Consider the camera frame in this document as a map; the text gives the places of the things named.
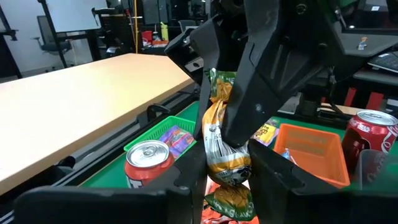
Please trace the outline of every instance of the snack bag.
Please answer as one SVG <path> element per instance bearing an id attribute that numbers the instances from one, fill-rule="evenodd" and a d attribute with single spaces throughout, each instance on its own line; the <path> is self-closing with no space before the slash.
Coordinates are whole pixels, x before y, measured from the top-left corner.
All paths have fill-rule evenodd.
<path id="1" fill-rule="evenodd" d="M 174 158 L 178 158 L 194 141 L 191 133 L 177 125 L 172 126 L 159 140 L 168 145 Z"/>
<path id="2" fill-rule="evenodd" d="M 243 183 L 246 187 L 249 188 L 249 183 L 245 181 Z M 213 194 L 213 192 L 220 187 L 220 185 L 214 183 L 211 179 L 207 179 L 206 185 L 206 195 L 209 200 L 212 200 L 210 197 L 219 197 L 219 194 Z M 220 214 L 219 212 L 210 208 L 208 203 L 205 201 L 203 206 L 203 211 L 201 215 L 201 224 L 259 224 L 258 218 L 254 217 L 250 222 L 245 221 L 236 221 L 232 218 L 226 217 L 225 215 Z"/>
<path id="3" fill-rule="evenodd" d="M 212 85 L 210 100 L 213 105 L 203 115 L 202 131 L 208 175 L 221 187 L 205 199 L 222 215 L 238 221 L 252 220 L 255 214 L 251 193 L 242 184 L 251 175 L 248 145 L 246 143 L 234 149 L 221 139 L 221 124 L 236 73 L 219 72 L 213 68 L 208 76 Z"/>
<path id="4" fill-rule="evenodd" d="M 274 119 L 268 120 L 253 134 L 252 138 L 265 146 L 269 146 L 279 134 L 279 128 L 276 128 L 277 124 L 278 121 Z"/>

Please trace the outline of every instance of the coca-cola can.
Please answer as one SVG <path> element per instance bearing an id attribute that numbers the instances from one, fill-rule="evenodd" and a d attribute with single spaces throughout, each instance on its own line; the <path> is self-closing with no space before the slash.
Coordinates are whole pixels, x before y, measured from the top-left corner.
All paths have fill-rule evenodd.
<path id="1" fill-rule="evenodd" d="M 353 116 L 341 146 L 350 175 L 355 173 L 359 153 L 374 149 L 388 153 L 398 136 L 398 119 L 380 111 L 363 110 Z"/>
<path id="2" fill-rule="evenodd" d="M 174 163 L 166 143 L 157 140 L 143 141 L 126 153 L 124 171 L 129 188 L 141 188 L 160 176 Z"/>

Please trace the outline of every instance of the orange basket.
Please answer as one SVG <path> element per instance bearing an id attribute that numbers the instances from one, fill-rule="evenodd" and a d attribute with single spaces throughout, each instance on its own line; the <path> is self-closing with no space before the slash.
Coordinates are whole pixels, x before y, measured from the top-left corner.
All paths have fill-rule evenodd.
<path id="1" fill-rule="evenodd" d="M 349 186 L 339 135 L 281 124 L 274 150 L 282 154 L 286 148 L 301 169 L 335 187 Z"/>

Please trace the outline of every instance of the can lid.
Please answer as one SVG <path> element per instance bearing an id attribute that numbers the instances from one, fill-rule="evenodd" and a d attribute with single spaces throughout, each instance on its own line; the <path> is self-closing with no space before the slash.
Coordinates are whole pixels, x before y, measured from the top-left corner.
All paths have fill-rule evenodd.
<path id="1" fill-rule="evenodd" d="M 161 164 L 169 157 L 169 147 L 161 141 L 148 140 L 133 146 L 126 154 L 130 165 L 152 167 Z"/>
<path id="2" fill-rule="evenodd" d="M 359 118 L 372 124 L 391 126 L 398 124 L 398 119 L 387 113 L 375 110 L 362 110 L 358 112 Z"/>

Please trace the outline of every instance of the green basket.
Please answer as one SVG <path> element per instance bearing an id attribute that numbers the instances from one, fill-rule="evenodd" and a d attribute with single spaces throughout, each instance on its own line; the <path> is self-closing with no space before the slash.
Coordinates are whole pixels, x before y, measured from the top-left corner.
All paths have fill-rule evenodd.
<path id="1" fill-rule="evenodd" d="M 168 131 L 172 126 L 177 125 L 178 127 L 189 131 L 189 133 L 193 133 L 195 129 L 195 122 L 189 121 L 186 119 L 178 118 L 176 116 L 169 116 L 163 121 L 161 121 L 159 124 L 156 124 L 153 126 L 150 130 L 146 131 L 144 134 L 141 134 L 138 138 L 130 142 L 124 147 L 124 150 L 127 152 L 130 150 L 133 146 L 136 144 L 146 141 L 146 140 L 159 140 L 162 135 Z M 196 141 L 193 141 L 191 145 L 187 147 L 187 149 L 182 153 L 184 154 L 188 149 L 190 149 Z"/>

